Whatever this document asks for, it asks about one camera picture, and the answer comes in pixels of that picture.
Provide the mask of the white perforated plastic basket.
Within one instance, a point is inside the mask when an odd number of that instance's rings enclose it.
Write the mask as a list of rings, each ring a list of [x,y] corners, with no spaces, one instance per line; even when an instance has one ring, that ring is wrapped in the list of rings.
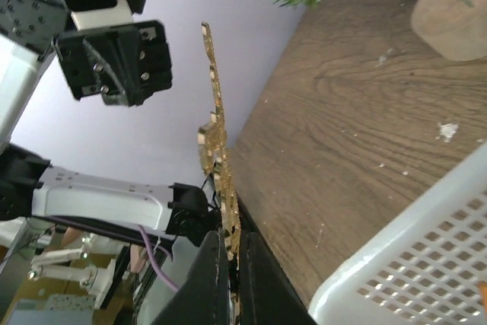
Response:
[[[318,324],[484,324],[485,146],[347,259],[309,313]]]

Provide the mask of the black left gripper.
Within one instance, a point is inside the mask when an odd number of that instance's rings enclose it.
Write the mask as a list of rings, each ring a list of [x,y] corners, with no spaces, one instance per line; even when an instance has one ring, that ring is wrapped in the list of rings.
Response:
[[[108,106],[133,107],[172,87],[170,50],[160,21],[66,31],[53,46],[76,100],[99,94]]]

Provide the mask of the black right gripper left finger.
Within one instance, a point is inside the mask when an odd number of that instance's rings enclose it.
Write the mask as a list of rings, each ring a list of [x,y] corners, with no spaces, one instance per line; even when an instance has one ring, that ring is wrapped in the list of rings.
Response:
[[[221,233],[205,236],[186,281],[152,321],[160,325],[229,324],[229,272]]]

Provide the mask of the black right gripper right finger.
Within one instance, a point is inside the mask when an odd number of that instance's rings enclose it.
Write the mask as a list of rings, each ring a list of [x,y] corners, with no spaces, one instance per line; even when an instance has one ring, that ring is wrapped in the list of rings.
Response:
[[[255,232],[241,235],[240,322],[262,325],[315,323],[275,257]]]

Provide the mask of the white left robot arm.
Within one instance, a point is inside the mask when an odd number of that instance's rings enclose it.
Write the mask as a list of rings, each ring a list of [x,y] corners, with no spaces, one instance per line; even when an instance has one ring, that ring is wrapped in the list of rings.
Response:
[[[30,99],[13,140],[78,173],[143,184],[201,185],[197,132],[212,108],[201,22],[215,0],[148,0],[145,19],[161,20],[173,85],[139,107],[74,100],[58,63]]]

